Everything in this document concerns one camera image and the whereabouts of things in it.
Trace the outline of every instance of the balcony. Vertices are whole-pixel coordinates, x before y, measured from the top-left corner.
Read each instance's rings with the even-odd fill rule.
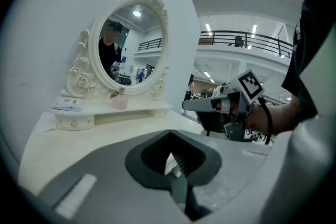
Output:
[[[162,47],[162,38],[152,39],[139,44],[138,51]]]
[[[280,58],[291,58],[293,45],[282,40],[242,31],[201,32],[198,45],[227,45],[242,49],[257,49]]]

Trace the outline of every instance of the pink bottle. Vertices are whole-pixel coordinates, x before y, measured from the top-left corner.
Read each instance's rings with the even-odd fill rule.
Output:
[[[128,98],[125,94],[125,88],[120,87],[118,95],[112,98],[112,107],[119,110],[127,108]]]

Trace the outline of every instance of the person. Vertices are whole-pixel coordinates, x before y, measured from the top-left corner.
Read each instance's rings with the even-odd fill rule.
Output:
[[[301,1],[301,18],[295,27],[293,54],[282,83],[282,87],[292,94],[291,100],[289,104],[268,106],[274,134],[293,130],[299,122],[317,114],[312,98],[299,76],[323,44],[335,22],[335,4],[334,0]],[[230,112],[233,116],[237,114],[237,103],[231,106]],[[246,127],[267,133],[267,116],[260,105],[253,106]]]
[[[185,93],[184,101],[185,100],[190,100],[190,97],[193,94],[193,90],[194,90],[194,75],[191,74],[190,78],[189,78],[187,92]],[[187,115],[187,111],[186,110],[183,111],[183,115]]]
[[[144,76],[145,76],[145,69],[143,68],[139,76],[139,83],[143,81]]]
[[[121,48],[115,43],[120,37],[123,25],[111,22],[104,32],[104,37],[99,39],[98,49],[101,64],[105,72],[110,75],[110,68],[114,62],[121,62]]]
[[[211,92],[212,92],[212,88],[208,88],[204,93],[204,98],[210,97],[210,94],[212,94]]]
[[[215,88],[212,97],[219,96],[225,89],[227,89],[227,84],[224,82],[222,85],[219,85]]]
[[[241,36],[235,37],[235,47],[242,48],[244,45],[243,38]]]

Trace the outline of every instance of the white booklet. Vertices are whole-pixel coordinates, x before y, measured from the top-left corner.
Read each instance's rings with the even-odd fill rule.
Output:
[[[51,107],[53,109],[80,112],[83,109],[83,99],[58,96]]]

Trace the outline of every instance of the white table surface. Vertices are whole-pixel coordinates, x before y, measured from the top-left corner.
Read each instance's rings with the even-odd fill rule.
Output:
[[[200,124],[174,111],[169,111],[163,118],[143,112],[97,115],[94,128],[82,131],[38,133],[35,126],[23,153],[18,184],[38,195],[51,179],[88,153],[105,145],[166,129],[185,130],[195,135],[203,130]]]
[[[193,94],[193,95],[192,95],[192,98],[198,98],[198,99],[200,99],[201,96],[200,96],[200,95],[195,95],[195,94]]]

